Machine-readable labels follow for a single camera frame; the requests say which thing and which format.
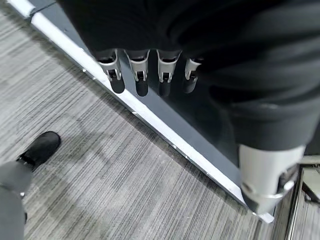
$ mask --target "gray carpet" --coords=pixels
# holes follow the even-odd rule
[[[0,162],[13,161],[44,131],[62,137],[24,199],[25,239],[250,240],[282,234],[285,223],[258,223],[3,3],[0,72]]]

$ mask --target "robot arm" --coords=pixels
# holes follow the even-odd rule
[[[183,91],[207,82],[209,101],[228,112],[253,212],[269,211],[293,187],[320,118],[320,2],[58,2],[116,93],[125,86],[115,49],[126,51],[140,96],[148,91],[148,51],[157,49],[163,97],[182,51]]]

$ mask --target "gray pant leg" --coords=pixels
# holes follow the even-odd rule
[[[20,193],[25,193],[32,179],[32,170],[21,162],[0,165],[0,238],[23,240],[25,211]]]

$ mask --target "black sleeve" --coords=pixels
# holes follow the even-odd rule
[[[58,0],[92,54],[182,49],[238,143],[307,144],[320,117],[320,2]]]

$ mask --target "metal frame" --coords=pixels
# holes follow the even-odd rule
[[[305,168],[320,168],[320,156],[305,156],[299,166],[298,177],[296,180],[296,184],[293,188],[291,203],[290,203],[290,212],[288,215],[287,226],[285,230],[285,240],[293,240],[294,239],[294,231],[297,221],[297,214],[299,210],[299,200],[300,194],[304,185],[304,169]]]

